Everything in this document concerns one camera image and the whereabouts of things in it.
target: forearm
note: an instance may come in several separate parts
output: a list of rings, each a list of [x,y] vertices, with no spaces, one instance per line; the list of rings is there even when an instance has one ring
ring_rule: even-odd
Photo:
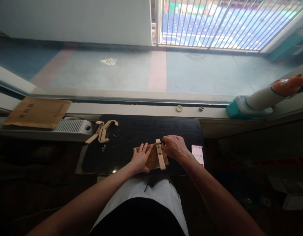
[[[233,235],[264,235],[253,218],[236,199],[192,156],[185,158],[185,168],[217,225]]]
[[[66,235],[98,215],[114,193],[134,175],[131,163],[93,185],[59,211],[36,226],[28,235]]]

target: wooden piece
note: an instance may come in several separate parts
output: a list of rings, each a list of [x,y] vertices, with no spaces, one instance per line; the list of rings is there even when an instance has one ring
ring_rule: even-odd
[[[101,136],[101,132],[102,132],[102,128],[103,126],[105,125],[104,122],[102,121],[96,121],[96,124],[99,124],[99,127],[97,129],[97,132],[91,136],[89,139],[86,140],[86,144],[90,144],[92,141],[94,141],[97,137],[100,137]]]
[[[159,164],[158,151],[157,151],[158,148],[157,148],[156,144],[149,144],[147,146],[147,150],[149,149],[149,147],[151,145],[153,145],[153,147],[152,147],[151,153],[149,154],[148,160],[146,162],[146,167],[150,170],[153,170],[153,169],[160,168],[160,164]],[[161,150],[161,153],[163,156],[164,165],[165,166],[169,165],[167,154],[164,153],[162,150]]]
[[[114,123],[116,126],[119,125],[118,122],[117,122],[116,120],[109,120],[109,121],[104,125],[104,127],[102,128],[101,135],[99,135],[99,137],[98,137],[98,141],[99,141],[100,143],[105,143],[105,142],[109,141],[109,139],[106,138],[106,132],[107,132],[107,129],[110,127],[110,125],[112,125],[113,123]]]
[[[164,157],[162,155],[162,150],[160,148],[161,147],[160,139],[156,139],[156,147],[157,147],[157,155],[158,155],[158,161],[159,161],[160,169],[165,170],[166,165],[165,165],[165,162],[164,162]]]
[[[25,97],[1,124],[55,129],[71,103],[68,100]]]

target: gray floor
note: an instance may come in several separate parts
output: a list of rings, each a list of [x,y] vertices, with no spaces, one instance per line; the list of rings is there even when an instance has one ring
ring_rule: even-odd
[[[101,60],[115,58],[115,65]],[[78,50],[50,87],[147,91],[150,51]]]
[[[116,64],[100,62],[108,58]],[[150,51],[79,49],[50,87],[147,91],[151,58]],[[169,93],[250,95],[297,67],[260,56],[167,52],[166,58]]]
[[[295,68],[255,56],[167,52],[167,92],[251,95]]]

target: white cylinder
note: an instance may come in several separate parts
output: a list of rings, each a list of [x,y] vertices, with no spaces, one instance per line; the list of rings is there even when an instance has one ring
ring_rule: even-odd
[[[271,87],[263,88],[247,98],[247,104],[255,110],[264,110],[283,101],[286,97],[274,93]]]

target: wooden parts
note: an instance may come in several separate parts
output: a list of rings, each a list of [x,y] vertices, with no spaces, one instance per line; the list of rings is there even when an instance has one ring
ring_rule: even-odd
[[[160,168],[160,164],[159,164],[159,158],[158,158],[159,151],[157,148],[157,144],[149,144],[147,146],[147,150],[149,149],[150,146],[153,146],[153,147],[152,147],[152,151],[149,154],[149,157],[147,159],[146,167],[150,170],[158,169],[158,168]],[[165,166],[169,165],[167,154],[164,153],[161,149],[160,149],[160,151],[163,156]]]
[[[115,124],[116,126],[118,126],[118,122],[116,120],[109,120],[105,125],[104,127],[102,128],[102,131],[101,131],[101,135],[99,135],[99,138],[98,138],[98,141],[100,143],[105,143],[107,141],[109,141],[108,138],[106,138],[106,132],[107,132],[107,129],[110,127],[110,125],[112,124]]]
[[[92,141],[94,141],[98,136],[100,138],[100,135],[101,135],[101,131],[102,131],[102,128],[104,126],[104,122],[102,121],[96,121],[96,124],[99,124],[99,128],[97,129],[97,132],[91,136],[89,139],[87,139],[87,141],[85,142],[86,144],[90,144]]]
[[[98,141],[100,143],[105,143],[107,141],[109,141],[108,138],[106,138],[106,132],[107,129],[110,127],[110,125],[115,124],[116,126],[118,126],[118,122],[115,120],[110,120],[108,121],[106,124],[102,121],[97,121],[96,124],[99,124],[99,127],[97,129],[97,132],[91,136],[85,143],[86,144],[90,144],[92,141],[94,141],[97,137],[98,137]]]
[[[158,155],[158,160],[159,160],[159,166],[160,166],[161,170],[165,170],[166,165],[165,165],[165,162],[164,162],[164,157],[162,155],[162,150],[161,150],[160,146],[161,146],[160,139],[156,139],[156,147],[157,147],[157,155]]]

